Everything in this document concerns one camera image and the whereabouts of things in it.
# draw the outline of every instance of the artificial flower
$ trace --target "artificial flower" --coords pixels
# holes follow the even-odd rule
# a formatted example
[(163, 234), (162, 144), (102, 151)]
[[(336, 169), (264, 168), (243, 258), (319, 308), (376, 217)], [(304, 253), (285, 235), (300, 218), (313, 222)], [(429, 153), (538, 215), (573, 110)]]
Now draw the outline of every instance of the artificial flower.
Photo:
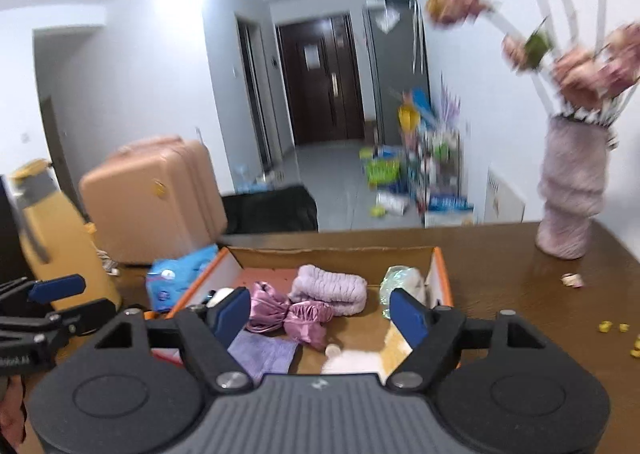
[(450, 26), (464, 22), (467, 17), (474, 19), (489, 8), (482, 0), (428, 0), (427, 12), (435, 24)]
[(502, 41), (502, 54), (518, 72), (538, 69), (552, 44), (545, 32), (536, 30), (526, 42), (507, 35)]
[(576, 46), (571, 51), (561, 56), (554, 63), (553, 75), (558, 84), (561, 84), (566, 76), (576, 67), (593, 60), (593, 52), (580, 46)]
[(530, 69), (523, 41), (507, 35), (502, 41), (502, 54), (511, 63), (512, 69), (519, 72)]
[(560, 93), (575, 108), (588, 111), (602, 109), (603, 101), (597, 87), (598, 67), (593, 60), (574, 67), (560, 81)]
[(640, 63), (629, 50), (607, 62), (598, 72), (598, 87), (604, 96), (615, 98), (638, 82)]
[(615, 58), (632, 51), (640, 59), (640, 23), (628, 24), (607, 37), (607, 50)]
[(553, 49), (553, 43), (543, 30), (536, 30), (524, 45), (527, 52), (527, 62), (531, 69), (538, 69), (544, 56)]

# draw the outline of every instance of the lavender towel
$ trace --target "lavender towel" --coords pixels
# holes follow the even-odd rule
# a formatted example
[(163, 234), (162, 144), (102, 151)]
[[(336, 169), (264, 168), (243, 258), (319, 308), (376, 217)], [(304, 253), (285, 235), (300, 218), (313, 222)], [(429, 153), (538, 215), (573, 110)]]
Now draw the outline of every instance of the lavender towel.
[(298, 344), (291, 340), (256, 335), (242, 330), (229, 346), (236, 359), (254, 382), (266, 373), (286, 374)]
[(289, 298), (293, 302), (321, 300), (334, 308), (335, 316), (355, 315), (367, 303), (367, 281), (359, 275), (333, 274), (306, 264), (300, 266)]

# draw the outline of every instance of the door handle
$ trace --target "door handle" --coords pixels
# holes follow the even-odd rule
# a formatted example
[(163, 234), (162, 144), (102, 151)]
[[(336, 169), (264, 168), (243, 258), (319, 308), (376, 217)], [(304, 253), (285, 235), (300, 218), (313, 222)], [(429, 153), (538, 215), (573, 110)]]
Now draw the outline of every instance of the door handle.
[(334, 98), (337, 98), (340, 91), (338, 91), (338, 75), (335, 73), (331, 73), (331, 84), (334, 87)]

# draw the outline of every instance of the floor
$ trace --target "floor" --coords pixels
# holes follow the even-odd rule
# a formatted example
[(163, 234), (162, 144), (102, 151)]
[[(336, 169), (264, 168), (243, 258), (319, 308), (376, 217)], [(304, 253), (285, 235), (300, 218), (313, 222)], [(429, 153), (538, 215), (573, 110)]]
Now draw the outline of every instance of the floor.
[(320, 231), (422, 227), (415, 205), (404, 216), (373, 218), (376, 192), (367, 185), (358, 155), (362, 143), (307, 145), (290, 153), (277, 170), (283, 184), (302, 183), (318, 205)]

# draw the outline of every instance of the flower vase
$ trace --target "flower vase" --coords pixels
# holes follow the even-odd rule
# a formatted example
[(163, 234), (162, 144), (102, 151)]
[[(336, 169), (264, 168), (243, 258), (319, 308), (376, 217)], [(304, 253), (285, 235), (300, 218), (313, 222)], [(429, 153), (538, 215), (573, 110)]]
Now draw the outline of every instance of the flower vase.
[(546, 200), (536, 244), (560, 259), (584, 256), (591, 217), (603, 208), (608, 130), (555, 116), (549, 120), (538, 186)]

